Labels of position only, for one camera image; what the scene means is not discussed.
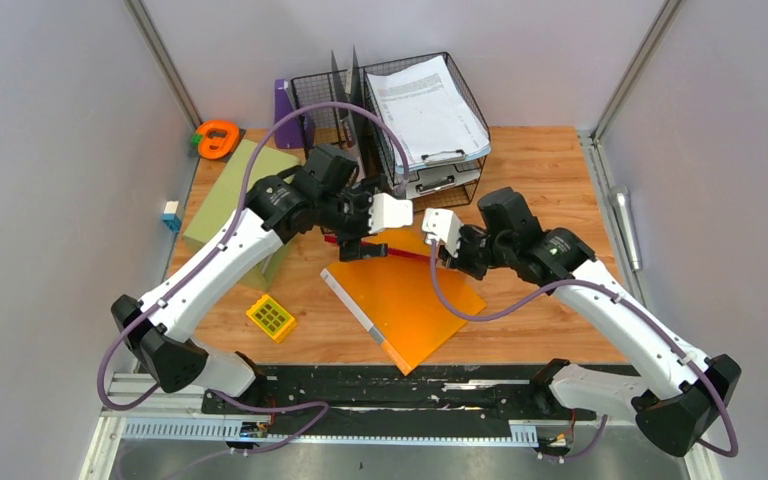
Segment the red folder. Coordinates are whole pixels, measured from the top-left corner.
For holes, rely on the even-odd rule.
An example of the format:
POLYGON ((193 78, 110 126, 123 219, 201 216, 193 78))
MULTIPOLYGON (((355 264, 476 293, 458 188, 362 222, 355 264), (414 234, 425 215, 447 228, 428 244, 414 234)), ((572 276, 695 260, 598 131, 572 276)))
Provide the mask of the red folder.
MULTIPOLYGON (((333 234, 325 234, 324 235, 324 240, 327 243, 330 243, 330 244, 334 244, 334 245, 337 244, 337 238, 333 234)), ((427 254, 416 253, 416 252, 412 252, 412 251, 408 251, 408 250, 402 250, 402 249, 398 249, 398 248, 394 248, 394 247, 389 247, 388 248, 388 255, 389 256, 401 257, 401 258, 409 258, 409 259, 413 259, 413 260, 429 260, 430 259, 430 257, 427 254)))

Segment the white clipboard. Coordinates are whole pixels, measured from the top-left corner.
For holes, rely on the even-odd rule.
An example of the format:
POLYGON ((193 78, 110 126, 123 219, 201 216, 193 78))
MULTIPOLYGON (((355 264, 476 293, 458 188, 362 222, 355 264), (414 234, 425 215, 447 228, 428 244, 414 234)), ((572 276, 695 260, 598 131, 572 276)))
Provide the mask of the white clipboard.
POLYGON ((443 165, 412 171, 405 187, 405 196, 409 200, 438 193, 478 180, 480 168, 462 165, 443 165))

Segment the black clip file folder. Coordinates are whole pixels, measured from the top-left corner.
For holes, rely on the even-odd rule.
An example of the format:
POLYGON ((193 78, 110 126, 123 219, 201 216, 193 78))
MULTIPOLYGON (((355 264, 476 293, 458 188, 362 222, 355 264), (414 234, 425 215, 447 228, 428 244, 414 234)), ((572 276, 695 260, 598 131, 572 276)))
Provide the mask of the black clip file folder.
MULTIPOLYGON (((331 51, 331 79, 335 101, 363 108, 360 67, 355 49, 352 49, 352 64, 343 73, 334 51, 331 51)), ((381 193, 382 178, 371 158, 371 147, 368 145, 370 136, 366 133, 367 118, 355 111, 338 109, 337 124, 344 138, 345 150, 357 164, 353 183, 368 188, 373 194, 381 193)))

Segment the green drawer cabinet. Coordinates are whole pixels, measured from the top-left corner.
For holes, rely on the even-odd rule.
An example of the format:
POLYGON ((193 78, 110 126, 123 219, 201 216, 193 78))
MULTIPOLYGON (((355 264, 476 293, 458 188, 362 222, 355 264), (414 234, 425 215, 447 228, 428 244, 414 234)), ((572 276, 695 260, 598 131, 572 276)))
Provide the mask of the green drawer cabinet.
MULTIPOLYGON (((207 193, 206 199, 188 223, 183 240, 192 253, 198 252, 207 241, 217 235, 237 207, 244 173, 256 145, 257 143, 251 140, 242 140, 238 144, 207 193)), ((249 186, 253 186, 262 177, 300 164, 300 160, 291 154, 264 147, 256 159, 249 186)), ((239 284, 267 292, 287 252, 288 247, 282 247, 249 270, 239 280, 239 284)))

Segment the black wire mesh basket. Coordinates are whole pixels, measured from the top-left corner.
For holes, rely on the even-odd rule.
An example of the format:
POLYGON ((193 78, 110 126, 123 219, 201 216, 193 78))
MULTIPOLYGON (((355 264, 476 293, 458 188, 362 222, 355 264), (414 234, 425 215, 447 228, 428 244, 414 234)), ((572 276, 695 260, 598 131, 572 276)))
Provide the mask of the black wire mesh basket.
POLYGON ((469 204, 491 151, 484 116, 447 52, 361 66, 352 63, 286 82, 303 114, 305 150, 331 144, 356 156, 360 177, 415 210, 469 204))

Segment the papers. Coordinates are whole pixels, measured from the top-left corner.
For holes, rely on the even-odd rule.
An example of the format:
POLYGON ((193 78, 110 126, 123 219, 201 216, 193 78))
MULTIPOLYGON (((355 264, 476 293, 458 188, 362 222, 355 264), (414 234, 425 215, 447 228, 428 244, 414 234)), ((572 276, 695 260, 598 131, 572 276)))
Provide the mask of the papers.
POLYGON ((373 104, 408 156, 408 171, 479 159, 490 136, 436 55, 390 75, 366 75, 373 104))

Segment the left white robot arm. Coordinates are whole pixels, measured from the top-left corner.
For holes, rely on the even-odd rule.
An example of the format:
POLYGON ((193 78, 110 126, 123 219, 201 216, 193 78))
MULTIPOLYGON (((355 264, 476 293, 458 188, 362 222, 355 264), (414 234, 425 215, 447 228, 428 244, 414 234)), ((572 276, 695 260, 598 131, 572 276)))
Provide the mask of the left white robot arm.
POLYGON ((356 183, 357 165, 334 145, 314 148, 301 166, 257 180, 243 205, 176 274, 111 306, 124 344, 166 393, 197 385, 219 390, 243 413, 258 411, 266 386, 242 354, 211 352, 193 338, 208 311, 258 263, 296 235, 333 231, 343 261, 384 256, 364 237, 412 221, 411 204, 383 192, 377 177, 356 183))

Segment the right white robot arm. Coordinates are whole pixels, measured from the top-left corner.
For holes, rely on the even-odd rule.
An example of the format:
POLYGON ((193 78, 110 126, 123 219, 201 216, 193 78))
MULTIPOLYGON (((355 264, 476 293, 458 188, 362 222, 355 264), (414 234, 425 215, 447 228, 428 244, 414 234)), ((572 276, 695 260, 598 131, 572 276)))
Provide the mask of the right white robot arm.
POLYGON ((422 230, 439 267, 477 280, 509 269, 536 291, 494 314, 505 317, 542 294, 572 308, 630 361, 633 376, 551 361, 536 377, 531 403, 544 417, 565 409, 634 423, 661 451, 682 457, 700 445, 734 458, 739 443, 728 404, 742 374, 727 354, 711 356, 668 329, 610 273, 594 250, 571 230, 544 229, 525 198, 509 187, 478 202, 482 225, 462 222, 446 209, 426 211, 422 230))

